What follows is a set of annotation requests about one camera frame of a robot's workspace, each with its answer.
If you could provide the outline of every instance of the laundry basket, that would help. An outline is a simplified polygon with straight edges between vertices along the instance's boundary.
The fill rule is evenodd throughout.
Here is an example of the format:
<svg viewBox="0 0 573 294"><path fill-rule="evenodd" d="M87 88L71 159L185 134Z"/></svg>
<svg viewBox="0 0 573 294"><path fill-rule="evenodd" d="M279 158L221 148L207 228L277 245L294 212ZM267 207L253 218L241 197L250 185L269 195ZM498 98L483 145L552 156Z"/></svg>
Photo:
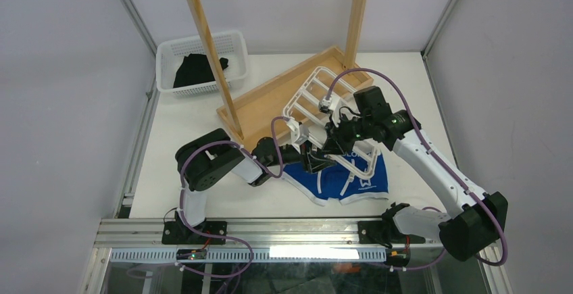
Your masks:
<svg viewBox="0 0 573 294"><path fill-rule="evenodd" d="M229 60L227 69L223 70L227 85L230 89L240 88L249 74L247 46L243 34L237 30L229 30L212 34L212 36L219 57L225 57ZM177 69L183 63L183 58L192 53L205 54L199 36L166 41L157 47L155 72L157 74L157 89L160 92L172 93L177 97L187 97L219 90L215 81L173 88Z"/></svg>

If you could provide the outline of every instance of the wooden post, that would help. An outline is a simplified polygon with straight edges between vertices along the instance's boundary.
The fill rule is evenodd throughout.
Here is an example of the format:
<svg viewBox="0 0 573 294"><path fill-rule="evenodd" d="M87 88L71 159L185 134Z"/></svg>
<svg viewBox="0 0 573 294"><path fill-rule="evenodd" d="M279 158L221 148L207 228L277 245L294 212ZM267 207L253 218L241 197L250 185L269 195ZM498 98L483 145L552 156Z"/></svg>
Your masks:
<svg viewBox="0 0 573 294"><path fill-rule="evenodd" d="M349 69L354 67L365 8L366 8L366 0L352 0L352 10L350 11L350 22L348 23L348 34L346 36L346 49L344 52L345 54L343 62L344 69Z"/></svg>
<svg viewBox="0 0 573 294"><path fill-rule="evenodd" d="M213 76L217 82L217 87L221 93L221 98L223 98L223 103L225 105L225 109L227 110L227 114L232 127L235 129L235 132L241 138L243 138L243 131L241 130L239 118L236 115L232 98L229 93L227 81L225 79L225 75L223 74L223 68L221 68L221 63L219 62L219 55L217 54L217 49L215 48L215 43L213 42L213 37L211 36L211 31L209 30L209 25L207 24L207 18L203 12L201 0L187 0L187 4L189 5L189 10L191 10L191 14L193 15L193 20L197 26L199 37L201 37L201 42L203 43L205 55L209 60L211 71L213 72Z"/></svg>

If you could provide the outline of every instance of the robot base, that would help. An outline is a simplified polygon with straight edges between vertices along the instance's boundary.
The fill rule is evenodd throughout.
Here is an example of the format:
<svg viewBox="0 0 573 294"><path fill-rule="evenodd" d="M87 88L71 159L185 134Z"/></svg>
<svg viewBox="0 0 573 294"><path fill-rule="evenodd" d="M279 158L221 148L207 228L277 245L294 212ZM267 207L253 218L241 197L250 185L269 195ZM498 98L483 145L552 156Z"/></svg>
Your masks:
<svg viewBox="0 0 573 294"><path fill-rule="evenodd" d="M227 222L206 220L196 225L194 229L212 235L226 235ZM165 222L164 224L161 243L163 245L204 245L208 239L211 239L209 243L212 245L225 244L225 239L207 238L196 235L181 222L179 214L175 214L175 221Z"/></svg>

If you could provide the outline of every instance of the white enclosure wall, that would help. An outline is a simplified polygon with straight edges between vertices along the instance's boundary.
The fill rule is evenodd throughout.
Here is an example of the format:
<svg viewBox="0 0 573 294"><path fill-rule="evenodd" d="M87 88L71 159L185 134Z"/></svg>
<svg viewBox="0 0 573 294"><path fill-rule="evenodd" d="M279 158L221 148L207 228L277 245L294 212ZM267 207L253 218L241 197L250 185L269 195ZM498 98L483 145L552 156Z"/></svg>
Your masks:
<svg viewBox="0 0 573 294"><path fill-rule="evenodd" d="M153 79L120 0L1 0L0 291L76 293Z"/></svg>
<svg viewBox="0 0 573 294"><path fill-rule="evenodd" d="M197 34L185 0L133 0L156 43ZM212 32L238 29L249 53L346 43L352 0L202 0ZM421 50L448 0L368 0L361 51Z"/></svg>
<svg viewBox="0 0 573 294"><path fill-rule="evenodd" d="M515 293L571 293L573 0L460 0L428 58L460 168L509 200Z"/></svg>

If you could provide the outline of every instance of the wooden drying rack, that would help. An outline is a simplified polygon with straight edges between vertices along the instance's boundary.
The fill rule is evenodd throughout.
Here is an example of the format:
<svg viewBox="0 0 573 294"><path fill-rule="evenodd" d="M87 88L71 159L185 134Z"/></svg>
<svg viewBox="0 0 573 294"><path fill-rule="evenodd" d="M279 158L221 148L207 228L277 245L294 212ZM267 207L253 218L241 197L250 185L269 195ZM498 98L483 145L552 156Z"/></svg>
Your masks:
<svg viewBox="0 0 573 294"><path fill-rule="evenodd" d="M282 114L283 107L317 66L326 66L336 74L348 68L357 68L355 58L366 0L352 0L344 53L337 46L330 47L233 100L229 94L201 0L187 0L187 3L195 25L197 25L217 87L223 98L224 105L217 109L217 114L232 137L250 151L262 137L271 135L270 122L272 118ZM356 89L372 84L372 78L364 72L354 72L345 76L343 80ZM321 99L324 95L317 94L314 96ZM318 108L315 106L309 105L306 110L318 113ZM280 139L289 133L289 129L284 124L277 124L276 133Z"/></svg>

